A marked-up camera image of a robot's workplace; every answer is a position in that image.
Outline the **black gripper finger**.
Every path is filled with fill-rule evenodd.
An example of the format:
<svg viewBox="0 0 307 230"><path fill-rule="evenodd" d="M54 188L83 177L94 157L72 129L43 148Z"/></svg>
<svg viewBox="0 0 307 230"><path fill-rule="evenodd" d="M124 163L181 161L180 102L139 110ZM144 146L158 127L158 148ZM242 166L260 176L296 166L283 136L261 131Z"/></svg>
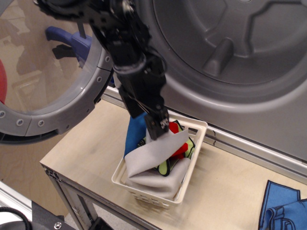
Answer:
<svg viewBox="0 0 307 230"><path fill-rule="evenodd" d="M152 140L157 140L160 136L169 131L168 111L162 111L157 115L147 114L144 119Z"/></svg>

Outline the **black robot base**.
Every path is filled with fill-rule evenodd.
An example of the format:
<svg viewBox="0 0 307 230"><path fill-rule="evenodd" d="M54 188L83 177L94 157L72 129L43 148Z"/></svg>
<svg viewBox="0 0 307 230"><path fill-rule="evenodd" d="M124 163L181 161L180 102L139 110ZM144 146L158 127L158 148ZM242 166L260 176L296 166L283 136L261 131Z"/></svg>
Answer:
<svg viewBox="0 0 307 230"><path fill-rule="evenodd" d="M0 208L2 230L72 230L63 216L56 216L36 203Z"/></svg>

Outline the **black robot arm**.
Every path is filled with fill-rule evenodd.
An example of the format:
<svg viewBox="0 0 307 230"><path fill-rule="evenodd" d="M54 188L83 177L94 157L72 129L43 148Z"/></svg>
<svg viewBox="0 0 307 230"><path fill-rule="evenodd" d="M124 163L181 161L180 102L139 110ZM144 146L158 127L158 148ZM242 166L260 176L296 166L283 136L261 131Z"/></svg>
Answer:
<svg viewBox="0 0 307 230"><path fill-rule="evenodd" d="M169 130L169 115L161 96L166 61L150 46L151 35L131 0L38 0L46 15L90 25L111 56L121 83L119 94L132 118L145 112L150 137Z"/></svg>

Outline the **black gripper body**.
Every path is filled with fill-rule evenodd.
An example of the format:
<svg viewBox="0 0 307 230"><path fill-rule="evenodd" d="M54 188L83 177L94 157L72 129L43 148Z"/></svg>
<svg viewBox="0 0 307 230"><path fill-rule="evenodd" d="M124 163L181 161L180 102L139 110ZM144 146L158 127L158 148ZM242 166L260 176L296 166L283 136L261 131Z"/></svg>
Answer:
<svg viewBox="0 0 307 230"><path fill-rule="evenodd" d="M142 54L136 62L130 58L115 62L113 69L121 83L119 94L132 118L144 112L152 117L162 113L165 68L161 56L150 52Z"/></svg>

